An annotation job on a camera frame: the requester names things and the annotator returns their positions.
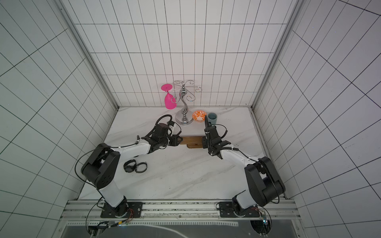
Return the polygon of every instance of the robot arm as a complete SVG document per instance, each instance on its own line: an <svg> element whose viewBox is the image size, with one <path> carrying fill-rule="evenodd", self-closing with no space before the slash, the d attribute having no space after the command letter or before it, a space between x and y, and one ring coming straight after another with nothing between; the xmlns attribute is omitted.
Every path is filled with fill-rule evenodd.
<svg viewBox="0 0 381 238"><path fill-rule="evenodd" d="M229 141L222 141L216 126L210 125L207 117L205 117L204 131L203 148L208 148L210 155L230 161L245 171L249 190L237 194L232 199L237 214L255 205L265 206L284 193L285 186L269 158L248 156L238 148L234 148Z"/></svg>
<svg viewBox="0 0 381 238"><path fill-rule="evenodd" d="M167 124L158 123L164 117L170 117ZM123 158L127 159L152 153L160 147L178 146L182 141L179 136L181 130L173 135L174 123L171 115L164 115L156 121L154 128L145 137L140 139L138 136L133 145L110 147L105 143L99 144L82 166L81 173L101 193L106 202L105 206L112 210L114 216L123 217L128 210L127 200L114 181L121 154L125 154ZM209 125L207 117L203 147L208 148L211 156L228 160L245 171L249 190L237 194L232 199L237 214L257 204L264 206L285 191L285 186L269 158L247 156L230 142L222 141L216 127Z"/></svg>
<svg viewBox="0 0 381 238"><path fill-rule="evenodd" d="M159 123L165 117L170 117L167 124ZM99 144L81 168L81 173L94 184L95 188L104 197L107 206L116 217L123 216L126 211L126 198L121 194L114 181L114 175L120 156L124 159L145 155L158 150L160 147L178 146L182 142L181 133L173 135L175 122L171 115L160 117L154 128L133 145L111 147L105 143Z"/></svg>

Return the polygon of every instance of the teal cup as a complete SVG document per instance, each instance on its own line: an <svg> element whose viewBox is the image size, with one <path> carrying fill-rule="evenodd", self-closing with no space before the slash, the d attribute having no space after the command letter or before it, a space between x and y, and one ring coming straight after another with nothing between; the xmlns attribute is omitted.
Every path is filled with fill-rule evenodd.
<svg viewBox="0 0 381 238"><path fill-rule="evenodd" d="M214 112L208 113L208 122L213 125L217 123L217 114Z"/></svg>

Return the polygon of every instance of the floor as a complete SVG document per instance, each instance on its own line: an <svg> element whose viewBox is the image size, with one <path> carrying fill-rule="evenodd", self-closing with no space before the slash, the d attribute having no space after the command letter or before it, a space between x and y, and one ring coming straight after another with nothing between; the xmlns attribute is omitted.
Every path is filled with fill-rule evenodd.
<svg viewBox="0 0 381 238"><path fill-rule="evenodd" d="M156 120L165 114L174 115L180 108L163 107L121 108L105 139L109 145L133 143L136 135L146 135ZM215 112L217 123L227 127L224 138L240 150L253 156L263 156L261 143L256 134L249 108L205 107L190 108ZM204 124L192 122L181 126L181 136L203 135ZM219 134L224 133L218 127ZM127 199L231 199L247 189L243 170L217 156L209 156L205 149L189 149L186 145L168 147L149 155L141 155L137 162L146 161L146 172L126 173L120 160L115 182ZM85 184L79 199L98 199L99 193Z"/></svg>

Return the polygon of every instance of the wooden board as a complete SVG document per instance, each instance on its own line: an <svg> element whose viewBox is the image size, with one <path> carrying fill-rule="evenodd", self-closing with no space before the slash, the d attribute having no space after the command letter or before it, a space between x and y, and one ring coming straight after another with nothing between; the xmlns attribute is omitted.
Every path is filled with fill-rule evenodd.
<svg viewBox="0 0 381 238"><path fill-rule="evenodd" d="M180 145L187 145L188 148L202 148L202 136L182 136Z"/></svg>

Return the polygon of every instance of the white tiled wall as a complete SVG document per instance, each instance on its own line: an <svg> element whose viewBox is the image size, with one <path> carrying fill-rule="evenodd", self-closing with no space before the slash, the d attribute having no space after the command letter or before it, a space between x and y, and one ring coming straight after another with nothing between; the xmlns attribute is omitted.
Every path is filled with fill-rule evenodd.
<svg viewBox="0 0 381 238"><path fill-rule="evenodd" d="M114 114L52 1L1 0L0 237L52 236Z"/></svg>
<svg viewBox="0 0 381 238"><path fill-rule="evenodd" d="M380 7L306 1L255 105L311 237L381 232Z"/></svg>
<svg viewBox="0 0 381 238"><path fill-rule="evenodd" d="M296 3L62 1L120 106L164 106L176 80L202 87L195 105L251 105Z"/></svg>

